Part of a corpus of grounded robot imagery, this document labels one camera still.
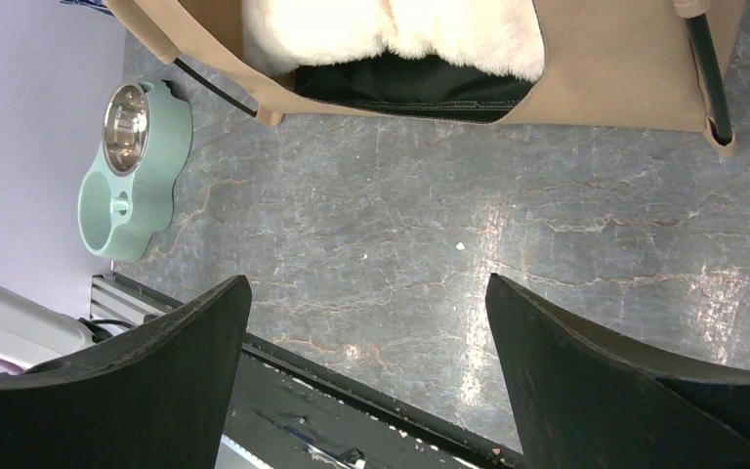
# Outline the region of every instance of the pet bowl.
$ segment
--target pet bowl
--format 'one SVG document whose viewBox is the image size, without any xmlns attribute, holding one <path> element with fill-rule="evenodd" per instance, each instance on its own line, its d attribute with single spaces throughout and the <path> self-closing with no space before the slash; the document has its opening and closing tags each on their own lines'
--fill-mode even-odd
<svg viewBox="0 0 750 469">
<path fill-rule="evenodd" d="M 79 230 L 90 252 L 134 262 L 150 238 L 168 228 L 192 130 L 190 106 L 165 83 L 126 83 L 116 90 L 79 190 Z"/>
</svg>

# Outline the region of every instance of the white wall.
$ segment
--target white wall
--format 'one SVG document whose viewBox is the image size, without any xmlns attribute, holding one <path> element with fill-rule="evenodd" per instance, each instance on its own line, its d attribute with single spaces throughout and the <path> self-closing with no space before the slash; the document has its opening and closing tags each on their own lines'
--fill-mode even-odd
<svg viewBox="0 0 750 469">
<path fill-rule="evenodd" d="M 79 184 L 122 77 L 125 32 L 112 17 L 57 0 L 0 0 L 0 285 L 86 316 L 90 277 Z"/>
</svg>

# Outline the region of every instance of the marble floor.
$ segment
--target marble floor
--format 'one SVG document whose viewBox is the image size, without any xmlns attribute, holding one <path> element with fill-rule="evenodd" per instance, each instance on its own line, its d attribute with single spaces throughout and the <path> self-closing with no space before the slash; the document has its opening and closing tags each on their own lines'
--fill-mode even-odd
<svg viewBox="0 0 750 469">
<path fill-rule="evenodd" d="M 118 272 L 181 300 L 246 274 L 251 332 L 511 448 L 490 273 L 750 368 L 750 2 L 728 160 L 697 134 L 633 129 L 322 115 L 267 128 L 133 38 L 125 61 L 127 77 L 174 80 L 195 129 L 174 223 Z"/>
</svg>

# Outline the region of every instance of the black metal frame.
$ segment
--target black metal frame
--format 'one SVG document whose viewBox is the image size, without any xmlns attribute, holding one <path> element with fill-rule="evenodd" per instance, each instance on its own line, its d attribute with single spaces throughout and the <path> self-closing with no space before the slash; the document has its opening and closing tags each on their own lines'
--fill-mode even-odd
<svg viewBox="0 0 750 469">
<path fill-rule="evenodd" d="M 129 291 L 134 291 L 169 308 L 173 309 L 182 305 L 176 299 L 121 274 L 114 273 L 105 279 L 115 281 Z M 356 415 L 364 415 L 365 421 L 377 419 L 383 424 L 364 428 L 361 425 L 345 424 L 342 419 L 336 419 L 334 423 L 338 425 L 337 428 L 327 426 L 319 429 L 321 438 L 325 439 L 327 435 L 333 435 L 336 445 L 345 445 L 344 448 L 354 448 L 354 442 L 379 441 L 384 445 L 389 441 L 396 442 L 393 451 L 386 455 L 379 454 L 382 462 L 387 462 L 383 461 L 383 458 L 387 458 L 392 464 L 392 466 L 385 467 L 421 469 L 426 466 L 419 466 L 417 460 L 411 459 L 412 456 L 417 455 L 414 452 L 425 450 L 429 453 L 431 448 L 436 448 L 441 458 L 432 459 L 435 465 L 431 467 L 461 469 L 463 465 L 453 465 L 452 457 L 458 457 L 478 467 L 526 469 L 523 456 L 519 452 L 376 391 L 325 366 L 306 360 L 251 333 L 245 335 L 241 357 L 234 384 L 234 398 L 231 403 L 232 411 L 241 418 L 228 420 L 224 433 L 267 463 L 279 464 L 273 465 L 277 469 L 312 466 L 309 464 L 311 456 L 303 452 L 304 444 L 308 443 L 305 440 L 308 432 L 304 429 L 308 429 L 308 424 L 298 425 L 297 422 L 277 421 L 271 417 L 280 411 L 276 407 L 304 408 L 304 402 L 314 403 L 314 400 L 321 400 L 324 397 L 331 399 L 322 399 L 319 404 L 313 404 L 314 412 L 324 412 L 329 408 L 330 411 L 339 415 L 345 413 L 348 420 L 355 420 Z M 268 400 L 268 396 L 273 395 L 274 390 L 268 388 L 273 387 L 273 383 L 279 384 L 281 376 L 286 383 L 296 383 L 294 386 L 290 384 L 285 386 L 297 392 L 278 393 L 281 395 L 280 400 L 273 405 Z M 272 384 L 267 385 L 263 393 L 245 391 L 259 386 L 258 383 Z M 248 412 L 245 409 L 255 409 L 259 413 Z M 408 436 L 396 439 L 397 432 L 391 430 L 390 427 L 397 428 Z M 423 443 L 416 445 L 415 439 Z M 276 442 L 276 445 L 267 444 L 267 442 Z M 412 451 L 402 446 L 406 444 Z M 288 460 L 286 457 L 281 457 L 282 454 L 288 454 L 287 457 L 295 459 Z M 301 454 L 303 458 L 295 457 L 297 454 Z M 322 466 L 315 465 L 314 467 L 327 467 L 325 463 L 320 464 Z M 366 467 L 380 469 L 377 464 L 369 462 Z"/>
<path fill-rule="evenodd" d="M 691 36 L 691 46 L 694 58 L 709 99 L 710 113 L 713 114 L 711 123 L 712 134 L 720 145 L 727 145 L 734 137 L 729 116 L 729 104 L 726 99 L 726 89 L 723 86 L 723 74 L 717 61 L 711 28 L 705 15 L 686 20 L 688 34 Z"/>
</svg>

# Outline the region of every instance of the white fluffy cushion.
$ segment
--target white fluffy cushion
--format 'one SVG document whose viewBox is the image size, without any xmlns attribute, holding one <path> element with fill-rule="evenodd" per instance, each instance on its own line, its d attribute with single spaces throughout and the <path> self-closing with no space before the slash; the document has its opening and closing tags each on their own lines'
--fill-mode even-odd
<svg viewBox="0 0 750 469">
<path fill-rule="evenodd" d="M 386 50 L 529 81 L 545 66 L 532 0 L 243 0 L 243 24 L 244 60 L 267 75 Z"/>
</svg>

